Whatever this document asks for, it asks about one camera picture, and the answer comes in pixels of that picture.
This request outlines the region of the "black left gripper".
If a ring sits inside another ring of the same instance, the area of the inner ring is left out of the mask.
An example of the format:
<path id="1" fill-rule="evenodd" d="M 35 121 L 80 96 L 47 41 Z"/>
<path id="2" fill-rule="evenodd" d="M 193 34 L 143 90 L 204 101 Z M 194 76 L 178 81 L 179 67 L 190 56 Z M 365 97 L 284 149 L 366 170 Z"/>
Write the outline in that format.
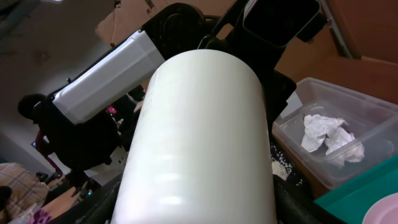
<path id="1" fill-rule="evenodd" d="M 247 3 L 245 0 L 235 1 L 217 20 L 211 32 L 202 38 L 198 48 L 234 55 L 254 71 L 262 85 L 267 125 L 271 130 L 273 122 L 287 106 L 287 98 L 296 89 L 296 84 L 274 70 L 285 49 L 271 46 L 244 28 Z"/>

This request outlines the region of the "white rice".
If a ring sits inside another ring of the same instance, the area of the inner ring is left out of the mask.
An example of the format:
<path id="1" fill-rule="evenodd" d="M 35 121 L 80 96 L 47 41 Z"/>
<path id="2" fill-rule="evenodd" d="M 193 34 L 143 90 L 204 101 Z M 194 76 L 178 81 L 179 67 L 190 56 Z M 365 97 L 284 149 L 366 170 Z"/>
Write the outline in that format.
<path id="1" fill-rule="evenodd" d="M 294 167 L 291 165 L 289 160 L 280 151 L 274 151 L 271 153 L 272 161 L 272 173 L 277 175 L 282 180 L 291 183 L 295 186 L 302 186 L 303 179 Z"/>

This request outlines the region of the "white cup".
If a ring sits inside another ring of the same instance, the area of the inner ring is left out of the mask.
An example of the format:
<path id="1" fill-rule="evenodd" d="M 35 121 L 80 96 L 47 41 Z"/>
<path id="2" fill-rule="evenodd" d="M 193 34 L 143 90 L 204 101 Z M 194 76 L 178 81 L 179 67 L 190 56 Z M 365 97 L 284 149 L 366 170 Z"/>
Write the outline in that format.
<path id="1" fill-rule="evenodd" d="M 192 50 L 157 69 L 111 221 L 277 221 L 263 91 L 248 65 Z"/>

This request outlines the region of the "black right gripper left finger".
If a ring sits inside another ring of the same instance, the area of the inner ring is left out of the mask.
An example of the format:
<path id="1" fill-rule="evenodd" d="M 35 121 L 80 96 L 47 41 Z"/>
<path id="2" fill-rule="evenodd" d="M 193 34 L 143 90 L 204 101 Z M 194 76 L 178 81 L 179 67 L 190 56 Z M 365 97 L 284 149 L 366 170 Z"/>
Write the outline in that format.
<path id="1" fill-rule="evenodd" d="M 105 224 L 113 215 L 114 206 L 121 185 L 122 174 L 119 174 L 92 196 L 84 199 L 50 224 Z"/>

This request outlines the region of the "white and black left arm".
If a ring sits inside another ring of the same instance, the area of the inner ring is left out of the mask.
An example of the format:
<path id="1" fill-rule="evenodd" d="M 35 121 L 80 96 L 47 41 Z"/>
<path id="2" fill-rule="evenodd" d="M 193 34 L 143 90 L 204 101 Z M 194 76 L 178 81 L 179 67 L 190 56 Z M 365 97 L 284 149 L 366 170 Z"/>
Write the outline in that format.
<path id="1" fill-rule="evenodd" d="M 36 121 L 71 169 L 90 169 L 117 138 L 99 116 L 149 80 L 126 166 L 115 188 L 56 223 L 276 223 L 266 65 L 244 50 L 166 58 L 138 30 L 80 77 L 37 103 Z"/>

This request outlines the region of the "white tissue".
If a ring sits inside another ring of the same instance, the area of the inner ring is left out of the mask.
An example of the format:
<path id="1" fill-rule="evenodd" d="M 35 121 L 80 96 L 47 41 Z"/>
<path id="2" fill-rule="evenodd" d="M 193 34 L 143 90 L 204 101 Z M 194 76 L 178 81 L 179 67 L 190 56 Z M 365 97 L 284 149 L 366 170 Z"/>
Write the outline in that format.
<path id="1" fill-rule="evenodd" d="M 344 124 L 348 124 L 343 118 L 330 118 L 319 114 L 306 115 L 303 118 L 304 136 L 301 146 L 307 152 L 315 152 L 322 146 L 326 146 L 325 155 L 339 150 L 356 138 L 353 133 L 347 132 Z M 365 158 L 364 146 L 358 146 L 336 156 L 330 162 L 338 167 L 343 167 L 345 162 L 358 163 Z"/>

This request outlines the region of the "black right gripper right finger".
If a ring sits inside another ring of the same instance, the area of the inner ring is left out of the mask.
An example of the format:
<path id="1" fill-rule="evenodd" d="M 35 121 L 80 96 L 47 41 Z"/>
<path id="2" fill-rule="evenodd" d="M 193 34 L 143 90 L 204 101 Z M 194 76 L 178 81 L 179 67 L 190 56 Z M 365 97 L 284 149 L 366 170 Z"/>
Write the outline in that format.
<path id="1" fill-rule="evenodd" d="M 278 223 L 345 224 L 277 175 L 273 175 Z"/>

